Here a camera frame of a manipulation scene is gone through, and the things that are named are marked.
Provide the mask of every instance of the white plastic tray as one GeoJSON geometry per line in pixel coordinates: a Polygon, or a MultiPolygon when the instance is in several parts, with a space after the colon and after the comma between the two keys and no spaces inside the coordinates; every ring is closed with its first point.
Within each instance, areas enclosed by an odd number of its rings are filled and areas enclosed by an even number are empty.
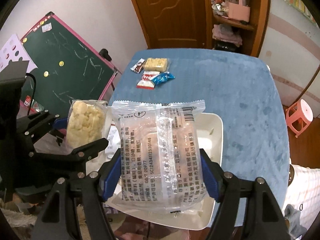
{"type": "MultiPolygon", "coordinates": [[[[195,118],[195,123],[199,147],[206,151],[212,161],[221,165],[223,147],[222,119],[216,114],[202,113],[195,118]]],[[[201,230],[207,227],[210,223],[215,204],[213,198],[207,197],[197,206],[199,211],[187,210],[181,213],[157,214],[137,209],[128,209],[114,204],[112,200],[119,192],[121,192],[121,186],[117,185],[115,194],[107,201],[109,206],[145,221],[189,230],[201,230]]]]}

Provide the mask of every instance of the barcode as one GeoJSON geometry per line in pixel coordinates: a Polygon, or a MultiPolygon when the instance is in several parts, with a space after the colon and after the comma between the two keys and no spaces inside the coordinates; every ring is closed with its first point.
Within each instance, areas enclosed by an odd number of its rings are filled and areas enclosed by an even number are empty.
{"type": "Polygon", "coordinates": [[[192,114],[192,107],[183,107],[183,116],[184,116],[184,120],[187,121],[194,121],[195,119],[193,118],[193,114],[192,114]]]}

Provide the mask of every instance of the pink handbag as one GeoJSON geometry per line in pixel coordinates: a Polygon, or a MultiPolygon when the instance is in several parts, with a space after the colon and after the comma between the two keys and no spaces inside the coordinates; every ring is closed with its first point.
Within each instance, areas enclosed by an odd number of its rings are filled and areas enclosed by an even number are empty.
{"type": "Polygon", "coordinates": [[[226,0],[226,6],[228,7],[228,17],[230,19],[249,22],[250,7],[243,6],[242,0],[239,0],[239,4],[231,3],[226,0]]]}

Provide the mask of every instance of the blue table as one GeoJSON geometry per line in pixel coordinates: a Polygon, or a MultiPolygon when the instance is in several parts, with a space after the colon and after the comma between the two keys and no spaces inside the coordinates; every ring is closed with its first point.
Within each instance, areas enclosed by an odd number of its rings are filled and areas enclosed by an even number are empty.
{"type": "MultiPolygon", "coordinates": [[[[147,103],[204,99],[205,112],[223,120],[222,169],[241,179],[264,177],[282,208],[289,178],[289,140],[284,112],[272,76],[261,60],[207,49],[154,49],[137,52],[126,68],[115,100],[147,103]],[[137,89],[142,73],[130,70],[140,58],[167,57],[176,79],[155,90],[137,89]]],[[[218,210],[215,205],[214,215],[218,210]]],[[[240,200],[235,226],[243,224],[240,200]]]]}

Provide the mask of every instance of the wooden door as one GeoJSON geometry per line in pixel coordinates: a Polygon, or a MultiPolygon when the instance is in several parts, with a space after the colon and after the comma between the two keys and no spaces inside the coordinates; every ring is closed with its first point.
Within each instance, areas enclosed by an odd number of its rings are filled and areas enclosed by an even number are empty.
{"type": "Polygon", "coordinates": [[[204,1],[135,0],[148,34],[150,49],[205,48],[204,1]]]}

